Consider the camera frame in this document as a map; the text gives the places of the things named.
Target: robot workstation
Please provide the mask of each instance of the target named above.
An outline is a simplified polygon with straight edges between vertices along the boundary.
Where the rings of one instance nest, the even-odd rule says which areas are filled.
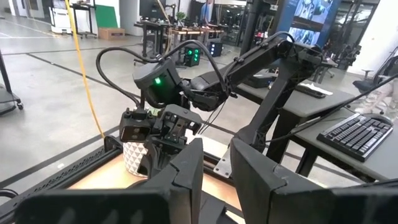
[[[201,48],[214,71],[192,79],[180,77],[171,56],[188,44]],[[113,50],[125,51],[145,62],[133,74],[141,90],[140,99],[102,71],[102,56]],[[222,69],[197,40],[187,40],[151,59],[122,47],[102,50],[96,59],[99,74],[130,98],[135,108],[122,112],[119,137],[106,136],[101,153],[112,156],[114,151],[123,150],[124,142],[143,143],[148,152],[137,171],[147,178],[126,189],[65,190],[66,185],[60,184],[55,189],[20,195],[2,206],[0,223],[396,223],[398,191],[388,187],[395,186],[394,181],[324,189],[262,155],[267,142],[279,140],[266,141],[265,135],[280,109],[322,60],[319,47],[295,42],[288,32],[270,35]],[[190,108],[216,110],[229,97],[236,97],[234,89],[240,83],[271,64],[277,64],[278,77],[251,122],[235,134],[228,146],[240,222],[228,214],[231,209],[226,202],[202,191],[206,159],[203,141],[195,138],[188,143],[185,134],[191,130],[195,135],[203,121]],[[154,114],[146,104],[159,112]],[[101,159],[96,162],[104,164]],[[84,176],[71,175],[68,178],[73,183]]]

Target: floor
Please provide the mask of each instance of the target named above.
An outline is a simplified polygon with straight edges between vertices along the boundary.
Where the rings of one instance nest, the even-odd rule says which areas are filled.
[[[0,49],[12,89],[25,108],[0,117],[0,186],[12,182],[7,188],[23,192],[100,147],[102,142],[88,106],[73,39],[51,34],[50,27],[41,22],[7,14],[5,17],[0,20]],[[125,46],[140,52],[140,41],[140,37],[127,37],[122,41],[79,40],[95,111],[106,134],[117,134],[121,113],[134,105],[105,85],[96,71],[96,55],[110,46]],[[236,48],[227,47],[226,50],[226,55],[215,58],[220,67],[238,54]],[[139,95],[132,80],[132,74],[137,70],[132,61],[133,57],[124,52],[110,52],[103,57],[103,70],[122,88]],[[193,78],[210,70],[210,63],[201,60],[199,66],[179,72],[182,77]],[[358,94],[352,86],[352,81],[358,77],[339,70],[331,72],[335,77],[326,76],[323,84]],[[231,133],[248,124],[257,108],[257,104],[242,97],[228,99],[214,122],[218,128],[208,128],[204,136],[229,143]],[[203,119],[209,116],[206,112],[194,112]],[[273,129],[267,135],[268,139],[272,132]],[[290,143],[287,151],[289,154],[282,165],[295,170],[303,148]],[[310,178],[329,187],[361,183],[323,159],[317,160]]]

